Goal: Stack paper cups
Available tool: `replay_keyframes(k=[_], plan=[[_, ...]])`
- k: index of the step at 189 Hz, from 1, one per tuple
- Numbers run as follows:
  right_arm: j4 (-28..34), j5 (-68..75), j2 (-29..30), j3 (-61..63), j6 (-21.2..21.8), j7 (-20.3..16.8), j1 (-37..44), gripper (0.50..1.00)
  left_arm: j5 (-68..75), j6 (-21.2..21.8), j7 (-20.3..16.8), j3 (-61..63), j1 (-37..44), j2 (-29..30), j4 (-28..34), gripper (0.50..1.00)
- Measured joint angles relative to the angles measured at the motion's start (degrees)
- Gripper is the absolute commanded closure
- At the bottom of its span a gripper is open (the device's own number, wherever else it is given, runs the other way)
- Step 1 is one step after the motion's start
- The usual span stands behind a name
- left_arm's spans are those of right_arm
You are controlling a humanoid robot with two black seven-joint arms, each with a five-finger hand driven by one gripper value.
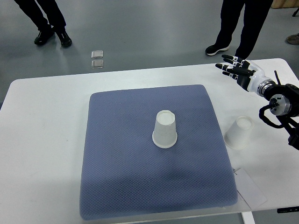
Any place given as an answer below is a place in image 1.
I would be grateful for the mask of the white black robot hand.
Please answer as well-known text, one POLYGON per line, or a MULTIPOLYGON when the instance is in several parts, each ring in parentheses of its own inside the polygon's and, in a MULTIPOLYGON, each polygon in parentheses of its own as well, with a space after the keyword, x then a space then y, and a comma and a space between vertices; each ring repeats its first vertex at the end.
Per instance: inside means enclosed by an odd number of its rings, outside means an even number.
POLYGON ((257 64, 250 60, 245 60, 237 56, 222 55, 224 63, 217 63, 216 68, 222 70, 226 75, 236 81, 236 83, 248 92, 263 95, 263 89, 275 82, 265 75, 257 64))

